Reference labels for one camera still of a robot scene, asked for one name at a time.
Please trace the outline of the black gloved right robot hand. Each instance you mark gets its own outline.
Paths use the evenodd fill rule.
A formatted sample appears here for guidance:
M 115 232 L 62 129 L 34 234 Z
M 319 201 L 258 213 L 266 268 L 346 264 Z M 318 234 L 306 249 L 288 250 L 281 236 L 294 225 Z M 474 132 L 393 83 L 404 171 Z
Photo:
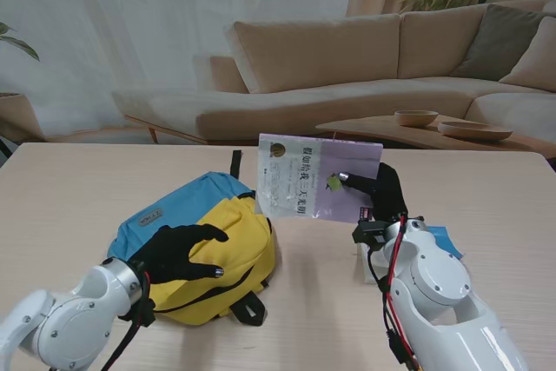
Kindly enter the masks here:
M 339 178 L 344 186 L 369 196 L 375 220 L 397 222 L 402 216 L 408 218 L 400 178 L 391 166 L 381 162 L 375 179 L 344 172 Z

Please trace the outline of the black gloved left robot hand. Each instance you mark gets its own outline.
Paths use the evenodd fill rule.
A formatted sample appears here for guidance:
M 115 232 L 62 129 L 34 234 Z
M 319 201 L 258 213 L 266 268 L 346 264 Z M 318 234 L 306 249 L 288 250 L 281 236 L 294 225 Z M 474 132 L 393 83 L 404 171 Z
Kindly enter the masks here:
M 175 228 L 165 225 L 129 261 L 142 264 L 152 284 L 219 278 L 224 273 L 220 266 L 189 260 L 189 253 L 197 243 L 212 240 L 226 242 L 228 235 L 209 224 Z

